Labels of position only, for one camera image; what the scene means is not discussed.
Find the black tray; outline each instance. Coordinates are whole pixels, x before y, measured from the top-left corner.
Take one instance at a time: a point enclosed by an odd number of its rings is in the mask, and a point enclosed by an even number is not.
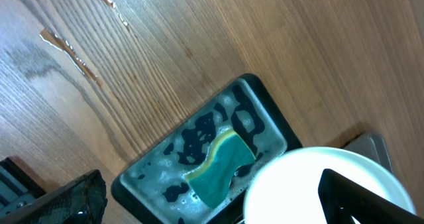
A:
[[[226,200],[209,209],[183,174],[197,168],[210,142],[230,127],[256,155],[256,162],[240,167]],[[244,193],[255,173],[295,148],[301,144],[262,82],[245,74],[120,174],[112,194],[145,224],[234,223],[242,218]]]

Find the wet tray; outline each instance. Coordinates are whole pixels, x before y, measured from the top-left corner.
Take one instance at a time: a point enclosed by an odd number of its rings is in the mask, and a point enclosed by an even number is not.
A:
[[[210,142],[231,127],[256,155],[256,162],[235,172],[225,201],[210,209],[183,175],[197,168]],[[120,174],[112,194],[144,224],[234,223],[242,217],[244,193],[255,173],[295,148],[301,144],[262,82],[245,74]]]

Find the wooden tabletop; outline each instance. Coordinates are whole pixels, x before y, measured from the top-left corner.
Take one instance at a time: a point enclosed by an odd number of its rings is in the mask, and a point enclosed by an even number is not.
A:
[[[47,191],[92,169],[110,187],[253,73],[304,146],[381,133],[424,216],[424,49],[409,0],[0,0],[0,14],[0,159]],[[138,222],[108,198],[105,223]]]

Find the green sponge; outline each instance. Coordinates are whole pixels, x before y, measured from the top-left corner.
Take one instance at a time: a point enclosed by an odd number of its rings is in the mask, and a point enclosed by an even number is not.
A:
[[[254,163],[255,159],[241,137],[229,129],[212,140],[205,161],[184,178],[200,200],[214,209],[227,196],[236,169]]]

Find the white plate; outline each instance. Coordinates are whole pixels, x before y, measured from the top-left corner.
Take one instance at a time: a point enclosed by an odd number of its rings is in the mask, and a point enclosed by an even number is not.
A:
[[[415,214],[405,188],[379,164],[343,149],[311,147],[288,152],[259,171],[244,199],[246,223],[327,223],[318,196],[326,168]]]

